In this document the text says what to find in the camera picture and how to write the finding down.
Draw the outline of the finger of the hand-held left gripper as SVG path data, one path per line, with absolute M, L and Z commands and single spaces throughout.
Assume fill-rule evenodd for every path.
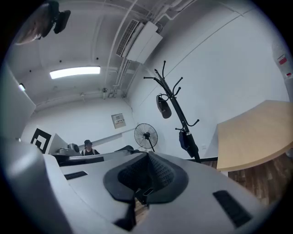
M 139 150 L 121 150 L 106 154 L 97 154 L 90 156 L 66 156 L 66 155 L 49 155 L 49 162 L 56 163 L 58 166 L 74 166 L 91 163 L 100 163 L 108 160 L 121 159 L 130 155 L 140 155 L 146 153 Z

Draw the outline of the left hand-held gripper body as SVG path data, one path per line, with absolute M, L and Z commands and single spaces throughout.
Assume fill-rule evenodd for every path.
M 0 138 L 0 170 L 26 220 L 44 234 L 72 229 L 49 181 L 43 154 L 32 144 Z

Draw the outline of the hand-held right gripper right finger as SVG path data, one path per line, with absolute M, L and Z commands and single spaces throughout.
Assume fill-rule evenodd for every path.
M 158 153 L 188 175 L 186 189 L 166 204 L 151 204 L 147 216 L 137 225 L 139 234 L 250 234 L 271 213 L 247 189 L 216 169 L 182 158 Z M 213 193 L 227 191 L 251 217 L 237 228 Z

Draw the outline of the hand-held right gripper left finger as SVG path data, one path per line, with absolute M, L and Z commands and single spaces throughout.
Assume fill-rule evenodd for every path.
M 107 221 L 133 234 L 150 233 L 148 217 L 136 223 L 134 191 L 121 183 L 138 181 L 138 172 L 147 166 L 147 153 L 115 157 L 104 162 L 62 166 L 64 175 L 84 171 L 86 175 L 69 179 L 74 192 L 93 211 Z

